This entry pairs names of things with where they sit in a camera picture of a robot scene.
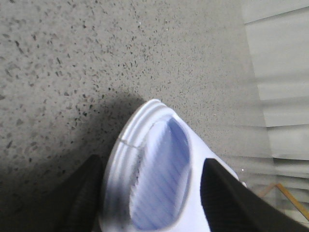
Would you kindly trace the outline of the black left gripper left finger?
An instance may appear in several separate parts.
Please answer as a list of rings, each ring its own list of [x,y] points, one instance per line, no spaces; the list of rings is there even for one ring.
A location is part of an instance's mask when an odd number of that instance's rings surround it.
[[[90,232],[96,218],[103,164],[90,156],[66,181],[14,222],[16,232]]]

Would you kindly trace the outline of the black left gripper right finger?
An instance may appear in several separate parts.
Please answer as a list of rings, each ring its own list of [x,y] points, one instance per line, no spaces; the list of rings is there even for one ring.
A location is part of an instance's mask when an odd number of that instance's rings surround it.
[[[215,159],[204,161],[200,196],[212,232],[308,231],[256,196]]]

